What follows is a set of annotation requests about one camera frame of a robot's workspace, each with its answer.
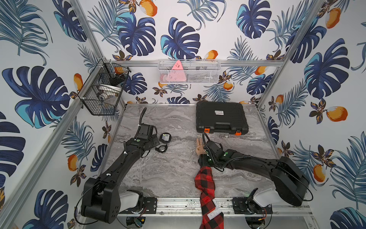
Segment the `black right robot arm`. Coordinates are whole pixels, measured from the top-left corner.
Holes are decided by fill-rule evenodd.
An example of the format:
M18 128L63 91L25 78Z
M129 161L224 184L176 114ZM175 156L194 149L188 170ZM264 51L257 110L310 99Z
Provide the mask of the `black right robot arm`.
M203 143L208 153L208 162L218 169L244 170L273 182L269 188L254 188L250 198L259 206L284 201L292 206L301 206L309 188L309 181L300 168L289 158L265 159L242 154L236 150L224 150L213 141Z

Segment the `red plaid sleeved forearm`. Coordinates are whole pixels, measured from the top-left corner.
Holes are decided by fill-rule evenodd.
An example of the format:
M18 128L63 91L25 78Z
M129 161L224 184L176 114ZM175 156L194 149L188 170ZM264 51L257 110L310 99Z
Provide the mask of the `red plaid sleeved forearm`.
M200 205L202 210L202 223L200 229L223 229L224 214L218 211L215 205L215 183L212 169L209 166L209 156L201 154L198 159L200 170L195 177L195 187L201 192Z

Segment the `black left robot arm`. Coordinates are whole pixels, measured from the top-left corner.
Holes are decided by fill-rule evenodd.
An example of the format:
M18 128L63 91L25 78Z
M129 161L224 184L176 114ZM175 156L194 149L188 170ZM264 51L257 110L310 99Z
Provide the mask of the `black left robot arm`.
M121 200L119 187L132 168L145 152L159 145L157 128L139 124L135 137L124 142L120 156L98 178L85 182L81 203L81 215L105 223L112 223L120 211L141 207L142 194L134 191L125 193Z

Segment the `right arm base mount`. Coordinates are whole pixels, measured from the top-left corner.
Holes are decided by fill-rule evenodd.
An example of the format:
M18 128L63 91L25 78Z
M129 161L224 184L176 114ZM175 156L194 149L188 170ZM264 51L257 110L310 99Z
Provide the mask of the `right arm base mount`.
M273 213L271 205L261 207L254 200L249 200L247 197L233 198L232 204L235 214L266 215Z

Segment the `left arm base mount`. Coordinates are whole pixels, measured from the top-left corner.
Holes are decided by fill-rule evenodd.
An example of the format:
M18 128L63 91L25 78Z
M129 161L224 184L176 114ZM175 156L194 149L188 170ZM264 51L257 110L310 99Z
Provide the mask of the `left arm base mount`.
M158 202L157 198L144 197L142 200L138 201L136 207L129 208L127 210L122 211L121 213L135 214L135 215L156 214L157 202Z

